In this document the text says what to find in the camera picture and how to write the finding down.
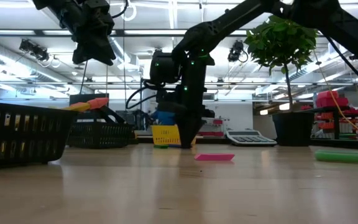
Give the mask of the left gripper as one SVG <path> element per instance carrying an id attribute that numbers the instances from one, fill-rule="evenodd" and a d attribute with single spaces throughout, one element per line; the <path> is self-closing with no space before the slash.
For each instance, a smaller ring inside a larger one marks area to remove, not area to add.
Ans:
<path id="1" fill-rule="evenodd" d="M 72 61 L 78 65 L 92 58 L 95 44 L 95 60 L 112 66 L 116 54 L 111 47 L 109 34 L 114 26 L 109 13 L 110 5 L 105 0 L 70 1 L 71 39 L 76 42 Z"/>

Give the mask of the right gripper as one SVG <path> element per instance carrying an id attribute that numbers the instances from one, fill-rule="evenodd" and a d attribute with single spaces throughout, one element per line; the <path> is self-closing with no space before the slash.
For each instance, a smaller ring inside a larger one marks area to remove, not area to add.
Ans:
<path id="1" fill-rule="evenodd" d="M 175 61 L 171 53 L 157 52 L 155 54 L 155 86 L 157 90 L 157 109 L 173 114 L 194 112 L 204 118 L 214 118 L 215 113 L 203 105 L 203 95 L 206 92 L 206 67 L 214 65 L 209 54 L 193 57 L 185 54 Z M 177 119 L 181 147 L 189 149 L 193 140 L 205 124 L 203 119 L 194 119 L 190 127 L 188 140 L 188 121 Z"/>

